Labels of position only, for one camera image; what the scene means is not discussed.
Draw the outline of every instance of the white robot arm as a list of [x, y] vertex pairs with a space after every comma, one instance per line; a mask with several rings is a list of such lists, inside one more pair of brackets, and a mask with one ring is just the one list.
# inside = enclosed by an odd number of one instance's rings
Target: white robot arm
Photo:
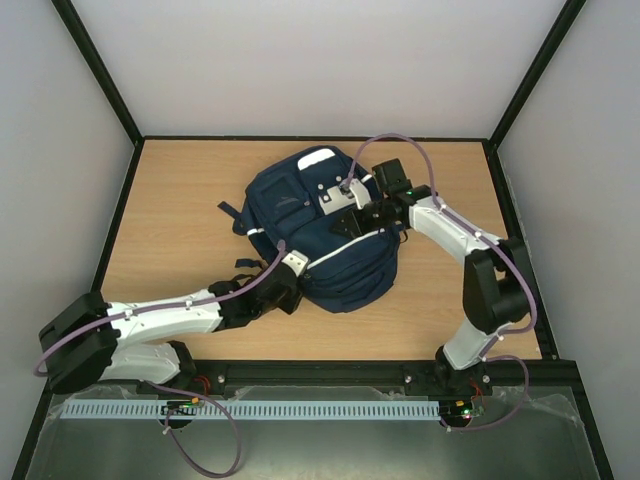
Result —
[[[308, 263], [294, 250], [259, 282], [216, 282], [190, 295], [147, 303], [108, 304], [99, 292], [83, 295], [40, 332], [45, 375], [60, 394], [107, 380], [173, 385], [182, 375], [186, 383], [195, 375], [187, 348], [162, 340], [243, 327], [274, 308], [293, 313], [302, 297], [298, 278]], [[248, 288], [252, 282], [255, 287]]]
[[[524, 242], [484, 232], [453, 211], [428, 186], [412, 187], [398, 159], [375, 166], [373, 174], [383, 198], [350, 209], [332, 230], [357, 237], [400, 224], [426, 235], [463, 266], [465, 318], [453, 338], [436, 353], [436, 361], [442, 367], [443, 386], [452, 386], [456, 378], [468, 382], [467, 375], [457, 372], [478, 364], [502, 333], [529, 313], [529, 299], [538, 297]], [[358, 195], [350, 185], [346, 191]], [[517, 268], [529, 292], [523, 290], [501, 257]], [[504, 277], [498, 278], [497, 271], [504, 272]]]

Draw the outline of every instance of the backpack pocket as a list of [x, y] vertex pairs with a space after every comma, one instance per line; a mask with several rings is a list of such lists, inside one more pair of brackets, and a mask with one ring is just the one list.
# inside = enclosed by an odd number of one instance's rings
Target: backpack pocket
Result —
[[247, 195], [252, 200], [251, 207], [260, 212], [265, 225], [271, 223], [275, 227], [280, 237], [288, 237], [316, 218], [309, 194], [290, 172], [268, 175], [251, 189]]
[[305, 289], [305, 296], [330, 312], [352, 312], [377, 300], [393, 286], [397, 266], [398, 262], [394, 254], [385, 262], [378, 264], [374, 272], [351, 282], [348, 287], [346, 284], [337, 286], [340, 289], [339, 292], [309, 288]]
[[302, 280], [305, 292], [319, 297], [340, 297], [357, 289], [361, 280], [375, 275], [390, 256], [395, 256], [396, 248], [389, 241], [390, 232], [371, 233], [312, 262]]

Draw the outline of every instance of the white wall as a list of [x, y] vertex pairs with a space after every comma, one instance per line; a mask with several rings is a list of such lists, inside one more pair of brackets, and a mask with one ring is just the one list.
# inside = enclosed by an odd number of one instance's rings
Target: white wall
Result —
[[0, 478], [42, 379], [38, 331], [91, 284], [132, 146], [50, 1], [0, 2]]
[[486, 137], [564, 0], [74, 0], [144, 134]]
[[561, 354], [640, 469], [640, 2], [587, 2], [501, 148]]

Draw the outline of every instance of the wooden table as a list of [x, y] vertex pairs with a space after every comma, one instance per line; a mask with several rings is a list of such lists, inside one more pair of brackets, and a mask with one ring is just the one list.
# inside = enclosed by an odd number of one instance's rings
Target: wooden table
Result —
[[[236, 275], [236, 258], [257, 258], [246, 237], [216, 205], [240, 208], [256, 173], [307, 141], [149, 140], [145, 142], [102, 292], [108, 301], [147, 301], [191, 293]], [[353, 155], [359, 142], [335, 143]], [[423, 143], [446, 202], [489, 232], [505, 230], [482, 145]], [[378, 142], [361, 163], [398, 157], [414, 185], [428, 183], [424, 161], [408, 144]], [[303, 300], [291, 316], [273, 311], [246, 328], [191, 334], [196, 359], [423, 360], [463, 318], [462, 268], [415, 232], [400, 247], [395, 286], [349, 314], [330, 314]], [[533, 332], [498, 344], [494, 354], [540, 358]]]

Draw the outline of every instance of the backpack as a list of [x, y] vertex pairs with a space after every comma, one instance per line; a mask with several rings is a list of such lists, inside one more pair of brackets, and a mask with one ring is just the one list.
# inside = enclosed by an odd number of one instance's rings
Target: backpack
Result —
[[[398, 266], [398, 227], [355, 239], [331, 231], [355, 204], [336, 190], [351, 162], [337, 147], [311, 147], [258, 173], [246, 189], [241, 212], [225, 202], [219, 205], [234, 217], [233, 232], [247, 235], [267, 262], [275, 259], [280, 239], [287, 251], [306, 255], [309, 264], [300, 289], [332, 313], [351, 312], [380, 298], [393, 285]], [[360, 165], [354, 178], [371, 200], [380, 199], [375, 180]]]

